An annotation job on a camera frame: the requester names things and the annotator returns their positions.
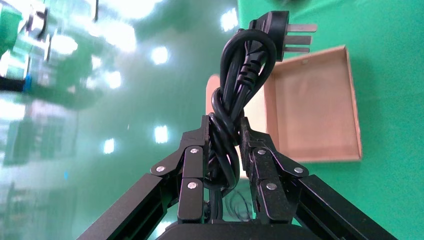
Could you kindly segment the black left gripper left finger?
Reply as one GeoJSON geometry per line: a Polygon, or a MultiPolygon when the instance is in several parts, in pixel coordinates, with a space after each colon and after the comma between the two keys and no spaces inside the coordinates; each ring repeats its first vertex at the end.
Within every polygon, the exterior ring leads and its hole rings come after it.
{"type": "Polygon", "coordinates": [[[80,240],[146,240],[179,204],[181,223],[204,222],[209,117],[183,133],[179,148],[156,163],[80,236],[80,240]]]}

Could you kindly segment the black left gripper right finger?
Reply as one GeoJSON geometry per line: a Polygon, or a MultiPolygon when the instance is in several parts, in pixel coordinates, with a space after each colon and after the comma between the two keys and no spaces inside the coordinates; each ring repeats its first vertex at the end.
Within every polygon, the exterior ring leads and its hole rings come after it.
{"type": "Polygon", "coordinates": [[[394,236],[321,178],[277,151],[271,136],[240,121],[242,167],[266,237],[281,240],[392,240],[394,236]]]}

